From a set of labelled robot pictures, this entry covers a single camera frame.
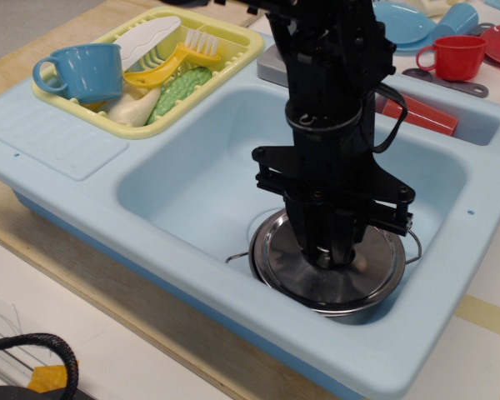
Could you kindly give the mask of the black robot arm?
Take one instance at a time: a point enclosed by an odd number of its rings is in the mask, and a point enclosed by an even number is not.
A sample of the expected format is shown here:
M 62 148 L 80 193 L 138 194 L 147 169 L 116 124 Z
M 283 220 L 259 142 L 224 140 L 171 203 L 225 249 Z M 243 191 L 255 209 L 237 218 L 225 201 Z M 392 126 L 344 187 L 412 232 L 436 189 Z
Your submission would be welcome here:
M 299 252 L 320 268 L 348 265 L 369 226 L 405 234 L 414 190 L 375 156 L 395 139 L 374 138 L 375 97 L 397 103 L 384 83 L 395 45 L 369 1 L 250 1 L 267 14 L 287 71 L 290 147 L 258 147 L 257 185 L 282 195 Z

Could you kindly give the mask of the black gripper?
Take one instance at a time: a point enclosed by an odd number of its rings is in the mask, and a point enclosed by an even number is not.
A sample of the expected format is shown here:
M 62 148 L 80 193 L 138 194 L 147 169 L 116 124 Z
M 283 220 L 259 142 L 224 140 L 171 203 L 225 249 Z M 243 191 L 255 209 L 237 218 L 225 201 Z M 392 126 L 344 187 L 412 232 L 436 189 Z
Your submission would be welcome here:
M 257 185 L 284 197 L 297 243 L 305 255 L 328 253 L 330 267 L 346 267 L 356 257 L 368 225 L 405 233 L 414 190 L 378 165 L 396 128 L 375 144 L 374 112 L 344 120 L 287 112 L 291 146 L 252 151 L 259 165 Z

